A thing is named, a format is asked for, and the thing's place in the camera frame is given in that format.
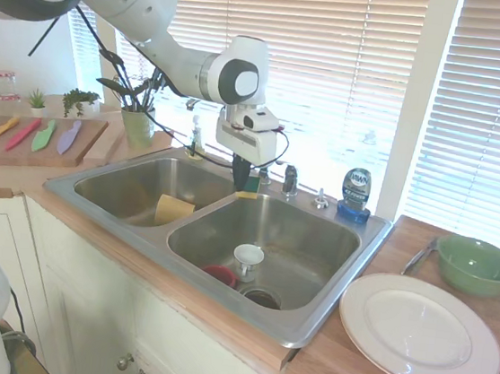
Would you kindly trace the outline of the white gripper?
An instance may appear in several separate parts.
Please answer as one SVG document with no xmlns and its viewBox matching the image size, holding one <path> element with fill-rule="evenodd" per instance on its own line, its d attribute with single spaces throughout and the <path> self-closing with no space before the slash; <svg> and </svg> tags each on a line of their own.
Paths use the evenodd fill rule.
<svg viewBox="0 0 500 374">
<path fill-rule="evenodd" d="M 250 165 L 260 166 L 276 157 L 276 134 L 238 130 L 220 118 L 217 122 L 216 141 L 234 152 L 232 155 L 232 180 L 235 190 L 246 187 Z"/>
</svg>

